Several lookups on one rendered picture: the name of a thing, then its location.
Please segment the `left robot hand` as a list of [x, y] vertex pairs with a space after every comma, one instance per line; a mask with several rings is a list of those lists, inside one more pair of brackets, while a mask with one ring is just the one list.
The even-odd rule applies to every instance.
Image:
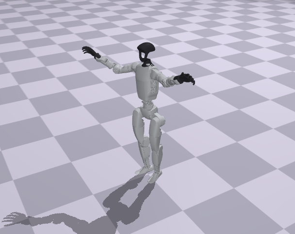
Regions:
[[181, 73], [181, 75], [175, 76], [173, 80], [176, 79], [180, 84], [182, 84], [183, 82], [192, 82], [193, 85], [195, 84], [195, 81], [192, 78], [192, 76], [190, 76], [190, 74], [184, 74], [183, 72]]

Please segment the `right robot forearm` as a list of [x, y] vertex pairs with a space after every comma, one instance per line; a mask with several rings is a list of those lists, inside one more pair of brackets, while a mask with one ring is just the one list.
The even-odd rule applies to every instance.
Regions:
[[106, 57], [103, 57], [102, 55], [101, 55], [101, 58], [96, 57], [96, 61], [101, 62], [102, 64], [107, 66], [109, 69], [112, 69], [116, 65], [116, 63], [111, 62], [109, 59], [107, 59]]

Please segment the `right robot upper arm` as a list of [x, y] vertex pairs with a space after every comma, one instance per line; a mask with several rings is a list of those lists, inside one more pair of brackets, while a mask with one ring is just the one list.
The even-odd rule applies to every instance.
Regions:
[[140, 64], [138, 62], [134, 62], [132, 64], [128, 64], [128, 65], [125, 65], [123, 67], [121, 67], [119, 64], [116, 64], [114, 67], [113, 67], [113, 72], [115, 74], [121, 74], [121, 73], [129, 73], [129, 72], [136, 72], [136, 66]]

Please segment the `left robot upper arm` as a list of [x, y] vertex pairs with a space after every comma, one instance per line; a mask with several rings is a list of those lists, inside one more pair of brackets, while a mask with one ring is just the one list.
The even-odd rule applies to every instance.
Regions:
[[157, 69], [152, 69], [151, 70], [151, 79], [153, 80], [157, 80], [158, 82], [160, 82], [162, 84], [163, 87], [170, 87], [167, 85], [166, 80], [169, 77], [166, 77], [162, 72], [160, 72]]

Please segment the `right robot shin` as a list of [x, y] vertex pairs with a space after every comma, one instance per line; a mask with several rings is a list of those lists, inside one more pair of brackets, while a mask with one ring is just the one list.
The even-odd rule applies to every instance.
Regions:
[[144, 147], [138, 142], [139, 146], [139, 151], [144, 163], [144, 167], [150, 168], [150, 163], [149, 163], [149, 156], [150, 156], [150, 146]]

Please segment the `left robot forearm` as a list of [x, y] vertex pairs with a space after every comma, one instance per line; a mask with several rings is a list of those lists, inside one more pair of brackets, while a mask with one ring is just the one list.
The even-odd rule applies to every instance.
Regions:
[[175, 76], [172, 76], [172, 77], [167, 78], [166, 83], [167, 83], [168, 86], [174, 86], [175, 84], [176, 84], [176, 85], [179, 85], [179, 84], [180, 84], [180, 83], [177, 81], [177, 79], [176, 79], [176, 80], [173, 80], [174, 77], [175, 77]]

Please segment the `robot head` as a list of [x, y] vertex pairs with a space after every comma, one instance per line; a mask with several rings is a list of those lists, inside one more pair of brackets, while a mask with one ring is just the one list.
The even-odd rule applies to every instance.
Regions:
[[[137, 49], [139, 50], [139, 59], [140, 61], [144, 62], [141, 66], [142, 67], [147, 67], [149, 65], [146, 64], [152, 64], [151, 60], [149, 58], [147, 58], [148, 54], [152, 51], [155, 51], [155, 47], [153, 44], [149, 43], [149, 42], [145, 42], [140, 44]], [[145, 53], [144, 58], [141, 57], [141, 53]], [[152, 66], [152, 65], [151, 65]], [[154, 66], [154, 65], [153, 65]]]

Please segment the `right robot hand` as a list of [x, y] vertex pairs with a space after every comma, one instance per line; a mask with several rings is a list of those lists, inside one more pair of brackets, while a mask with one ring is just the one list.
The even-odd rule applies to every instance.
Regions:
[[[84, 50], [83, 50], [84, 49]], [[101, 58], [101, 55], [99, 55], [99, 53], [96, 53], [92, 48], [90, 48], [90, 47], [88, 47], [88, 46], [84, 46], [84, 47], [82, 47], [82, 50], [83, 50], [83, 52], [84, 52], [84, 54], [85, 53], [89, 53], [89, 54], [91, 54], [92, 56], [94, 56], [94, 58], [96, 59], [96, 57], [97, 58]]]

